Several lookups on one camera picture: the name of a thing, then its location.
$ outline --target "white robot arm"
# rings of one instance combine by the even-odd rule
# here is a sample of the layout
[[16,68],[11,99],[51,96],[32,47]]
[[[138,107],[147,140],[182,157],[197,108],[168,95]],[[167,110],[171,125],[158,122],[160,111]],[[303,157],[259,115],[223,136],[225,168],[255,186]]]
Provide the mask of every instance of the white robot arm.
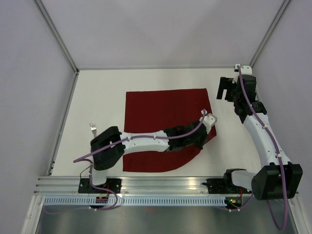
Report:
[[302,177],[302,168],[299,164],[292,164],[285,155],[270,127],[264,105],[255,99],[256,78],[252,74],[252,68],[242,66],[241,75],[243,87],[241,82],[238,82],[238,75],[235,78],[221,77],[217,99],[222,99],[223,91],[226,89],[225,99],[234,103],[235,113],[250,133],[262,169],[257,174],[243,169],[230,169],[226,171],[224,179],[227,180],[227,184],[252,191],[258,200],[283,198],[279,166],[279,159],[281,159],[285,171],[287,197],[293,198]]
[[[202,149],[217,118],[213,114],[208,114],[206,110],[202,110],[201,115],[199,120],[188,126],[176,126],[155,133],[132,134],[120,132],[116,126],[110,127],[91,141],[94,162],[93,184],[105,184],[107,170],[126,154],[179,151],[189,145]],[[105,146],[108,146],[107,149],[96,153]]]

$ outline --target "purple cable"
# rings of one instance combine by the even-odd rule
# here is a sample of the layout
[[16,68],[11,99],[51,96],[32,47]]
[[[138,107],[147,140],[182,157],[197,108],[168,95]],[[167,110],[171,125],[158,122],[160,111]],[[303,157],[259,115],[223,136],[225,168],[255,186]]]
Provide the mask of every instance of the purple cable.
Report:
[[[240,207],[239,208],[239,211],[241,211],[242,209],[244,209],[247,205],[248,205],[248,203],[251,201],[251,199],[252,199],[252,197],[253,197],[254,195],[253,194],[251,194],[251,196],[248,198],[248,200],[247,200],[247,202],[242,206],[242,207]],[[227,208],[225,208],[225,207],[218,207],[218,206],[216,206],[218,209],[221,209],[221,210],[224,210],[224,211],[228,211],[229,209],[227,209]],[[235,212],[235,211],[238,211],[238,208],[237,209],[231,209],[231,212]]]
[[90,166],[92,166],[92,164],[93,164],[93,161],[91,161],[90,159],[87,159],[87,158],[80,160],[80,162],[83,162],[83,161],[89,162],[91,164]]
[[108,210],[112,210],[112,209],[117,205],[117,202],[118,202],[118,196],[117,196],[117,194],[116,194],[114,191],[110,190],[110,189],[100,188],[100,187],[97,187],[97,186],[95,186],[95,185],[93,184],[93,182],[92,182],[92,176],[91,176],[91,174],[92,174],[92,164],[91,164],[91,166],[90,166],[90,171],[89,171],[89,173],[90,173],[90,175],[89,175],[90,185],[91,185],[92,188],[110,192],[110,193],[113,194],[113,195],[115,196],[115,198],[116,198],[116,201],[115,201],[115,203],[114,203],[112,206],[107,207],[107,208],[98,208],[97,210],[99,210],[99,211],[108,211]]
[[[193,134],[194,132],[196,132],[196,131],[200,128],[200,126],[201,126],[202,123],[204,122],[204,118],[205,118],[206,114],[207,114],[207,113],[204,111],[204,113],[202,114],[202,120],[200,121],[200,123],[199,123],[193,130],[191,130],[191,131],[188,132],[188,133],[185,133],[185,134],[182,134],[182,135],[179,135],[179,136],[169,136],[169,137],[168,137],[168,136],[156,136],[155,139],[167,139],[167,140],[170,140],[170,139],[178,139],[178,138],[182,138],[182,137],[187,137],[187,136]],[[139,136],[133,136],[133,137],[131,137],[131,139],[138,139],[138,138],[154,138],[154,136],[139,135]],[[93,152],[91,152],[91,153],[89,153],[89,154],[86,154],[86,155],[84,155],[84,156],[82,156],[82,157],[79,157],[79,158],[75,159],[75,160],[74,160],[74,163],[76,163],[76,162],[81,162],[81,161],[83,161],[84,159],[86,159],[87,157],[90,157],[90,156],[92,156],[92,155],[95,155],[95,154],[97,154],[97,153],[99,153],[99,152],[101,152],[101,151],[103,151],[103,150],[107,150],[107,149],[109,149],[109,148],[111,148],[111,147],[113,147],[113,146],[115,146],[115,145],[117,145],[117,144],[123,143],[124,141],[127,141],[127,140],[128,140],[128,138],[124,138],[124,139],[121,139],[121,140],[119,140],[119,141],[116,141],[116,142],[114,142],[114,143],[112,143],[112,144],[106,145],[106,146],[104,146],[104,147],[102,147],[102,148],[99,148],[98,150],[95,150],[95,151],[93,151]]]
[[[257,115],[257,113],[254,111],[254,108],[253,106],[251,105],[249,99],[248,99],[248,96],[246,94],[246,90],[245,90],[245,87],[244,87],[244,82],[243,82],[243,76],[242,76],[242,72],[240,70],[240,66],[238,65],[237,66],[238,68],[238,73],[239,73],[239,79],[240,79],[240,84],[242,86],[242,91],[243,91],[243,94],[244,94],[244,97],[249,105],[249,108],[250,110],[252,111],[253,115],[255,116],[255,118],[259,121],[259,123],[261,124],[262,128],[265,129],[265,131],[268,133],[269,137],[271,138],[272,140],[272,143],[274,145],[274,148],[276,150],[276,153],[279,155],[280,154],[280,150],[278,148],[278,145],[277,145],[277,142],[275,141],[275,138],[273,137],[273,134],[270,132],[270,130],[265,127],[265,124],[263,123],[263,121],[260,119],[260,117]],[[283,225],[282,227],[280,227],[276,221],[276,218],[274,216],[274,213],[273,213],[273,210],[272,210],[272,207],[271,207],[271,204],[270,202],[267,200],[267,204],[269,206],[269,210],[270,210],[270,213],[271,213],[271,216],[272,216],[272,219],[273,219],[273,222],[274,224],[276,225],[277,229],[279,229],[280,231],[283,231],[285,230],[286,228],[286,225],[287,225],[287,218],[288,218],[288,199],[287,199],[287,191],[286,191],[286,180],[285,180],[285,171],[284,171],[284,166],[283,166],[283,161],[282,161],[282,158],[281,157],[278,157],[278,161],[279,161],[279,165],[280,165],[280,168],[281,168],[281,175],[282,175],[282,188],[283,188],[283,197],[284,197],[284,220],[283,220]]]
[[48,215],[60,215],[60,214],[63,214],[63,213],[66,213],[66,212],[70,212],[70,211],[78,211],[78,210],[88,210],[89,207],[77,207],[77,208],[73,208],[73,209],[70,209],[70,210],[66,210],[66,211],[57,211],[57,212],[50,212],[50,211],[47,211],[46,206],[43,206],[42,207],[42,210],[47,213]]

